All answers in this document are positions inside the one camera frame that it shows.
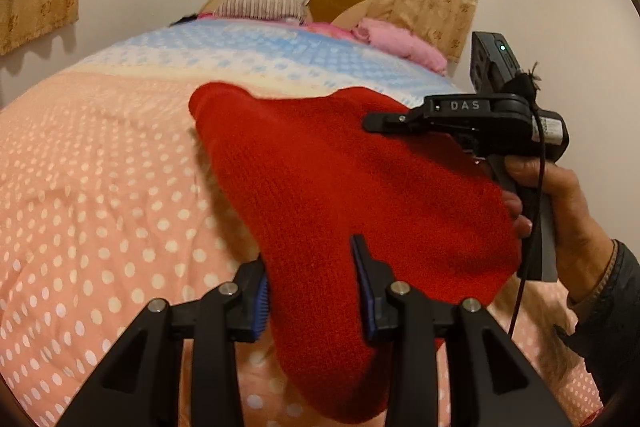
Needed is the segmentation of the dark jacket sleeve forearm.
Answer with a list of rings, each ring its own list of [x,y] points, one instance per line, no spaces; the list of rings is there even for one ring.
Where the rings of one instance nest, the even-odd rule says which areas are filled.
[[[604,275],[588,297],[567,304],[577,315],[573,334],[557,327],[556,335],[584,359],[607,403],[631,375],[639,354],[639,263],[628,247],[615,239]]]

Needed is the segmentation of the person's right hand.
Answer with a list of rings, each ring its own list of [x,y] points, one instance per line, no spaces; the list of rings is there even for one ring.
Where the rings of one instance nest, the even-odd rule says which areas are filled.
[[[614,242],[590,216],[574,171],[536,158],[509,156],[506,172],[518,184],[542,183],[553,213],[556,269],[570,299],[579,303],[597,288],[614,253]]]

